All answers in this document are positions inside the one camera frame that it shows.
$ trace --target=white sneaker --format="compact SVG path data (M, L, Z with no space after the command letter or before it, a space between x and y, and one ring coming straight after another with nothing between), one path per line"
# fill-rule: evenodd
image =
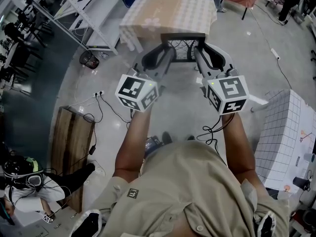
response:
M105 176L105 171L103 169L103 167L100 166L100 164L96 161L96 160L92 160L91 162L94 166L95 166L95 173L101 175L101 176Z
M220 8L220 9L217 9L217 12L225 13L225 12L227 12L227 10L225 8Z

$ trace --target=grid pattern panel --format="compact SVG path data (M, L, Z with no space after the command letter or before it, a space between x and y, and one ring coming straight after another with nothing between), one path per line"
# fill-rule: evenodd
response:
M279 190L295 147L301 97L293 90L271 91L266 96L269 105L255 152L256 172L265 187Z

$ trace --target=hand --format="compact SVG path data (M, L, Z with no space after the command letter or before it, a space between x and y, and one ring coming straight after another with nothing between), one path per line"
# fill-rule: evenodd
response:
M55 213L52 212L51 214L48 215L48 217L50 219L54 220L55 219Z
M10 201L7 200L7 198L4 198L4 206L7 214L12 217L14 214L14 206L11 204Z

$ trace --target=table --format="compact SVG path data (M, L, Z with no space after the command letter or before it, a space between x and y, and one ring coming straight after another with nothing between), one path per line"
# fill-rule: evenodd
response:
M256 173L266 188L296 193L295 177L305 178L313 153L316 113L293 90L270 91L264 129L255 152Z
M16 44L14 44L11 48L10 51L8 53L8 56L6 58L5 64L4 64L4 69L8 68L10 66L11 60L13 58L13 55L15 53L16 48L18 47L18 42Z
M216 11L213 0L135 0L119 25L120 41L142 52L139 37L160 41L163 33L209 35Z

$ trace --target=shirt label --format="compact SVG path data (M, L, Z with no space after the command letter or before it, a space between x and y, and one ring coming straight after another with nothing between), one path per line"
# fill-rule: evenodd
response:
M127 193L127 196L129 198L137 198L137 195L138 195L138 190L136 189L129 189L128 193Z

